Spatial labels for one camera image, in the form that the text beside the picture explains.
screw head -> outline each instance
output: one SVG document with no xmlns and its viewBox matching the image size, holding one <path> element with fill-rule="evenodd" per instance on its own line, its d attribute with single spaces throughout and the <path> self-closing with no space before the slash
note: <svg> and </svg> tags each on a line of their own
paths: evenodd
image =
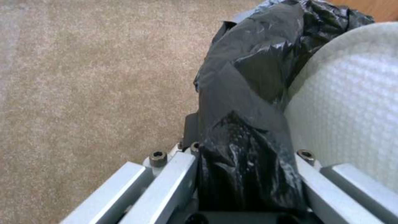
<svg viewBox="0 0 398 224">
<path fill-rule="evenodd" d="M 315 156 L 310 150 L 300 149 L 297 154 L 311 166 L 315 163 Z"/>
<path fill-rule="evenodd" d="M 154 151 L 149 155 L 149 163 L 153 167 L 163 167 L 167 164 L 167 153 L 163 151 Z"/>
</svg>

wooden surface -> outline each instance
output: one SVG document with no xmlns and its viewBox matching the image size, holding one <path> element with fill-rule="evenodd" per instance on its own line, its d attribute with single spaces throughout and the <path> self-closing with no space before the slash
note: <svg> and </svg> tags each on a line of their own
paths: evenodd
<svg viewBox="0 0 398 224">
<path fill-rule="evenodd" d="M 373 16 L 376 22 L 398 20 L 398 0 L 330 0 L 335 5 L 347 5 Z"/>
</svg>

black plastic part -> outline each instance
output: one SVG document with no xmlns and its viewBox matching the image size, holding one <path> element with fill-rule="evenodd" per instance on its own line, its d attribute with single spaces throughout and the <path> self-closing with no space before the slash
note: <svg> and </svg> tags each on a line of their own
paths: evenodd
<svg viewBox="0 0 398 224">
<path fill-rule="evenodd" d="M 182 139 L 182 150 L 185 151 L 192 143 L 199 141 L 198 136 L 198 114 L 193 113 L 185 117 L 184 137 Z"/>
<path fill-rule="evenodd" d="M 283 116 L 287 88 L 324 44 L 372 22 L 327 2 L 288 0 L 223 24 L 194 81 L 201 210 L 306 213 Z"/>
</svg>

floor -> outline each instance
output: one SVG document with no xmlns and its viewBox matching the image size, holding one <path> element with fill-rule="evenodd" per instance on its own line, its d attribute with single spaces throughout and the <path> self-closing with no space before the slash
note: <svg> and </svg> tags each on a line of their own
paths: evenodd
<svg viewBox="0 0 398 224">
<path fill-rule="evenodd" d="M 220 21 L 259 2 L 0 0 L 0 223 L 59 222 L 171 149 Z"/>
</svg>

white bubble wrap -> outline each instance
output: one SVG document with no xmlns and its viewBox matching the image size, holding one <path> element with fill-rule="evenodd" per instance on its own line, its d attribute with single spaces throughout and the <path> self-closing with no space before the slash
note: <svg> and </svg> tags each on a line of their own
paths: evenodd
<svg viewBox="0 0 398 224">
<path fill-rule="evenodd" d="M 295 150 L 323 166 L 352 163 L 398 193 L 398 22 L 349 31 L 322 47 L 289 89 Z"/>
</svg>

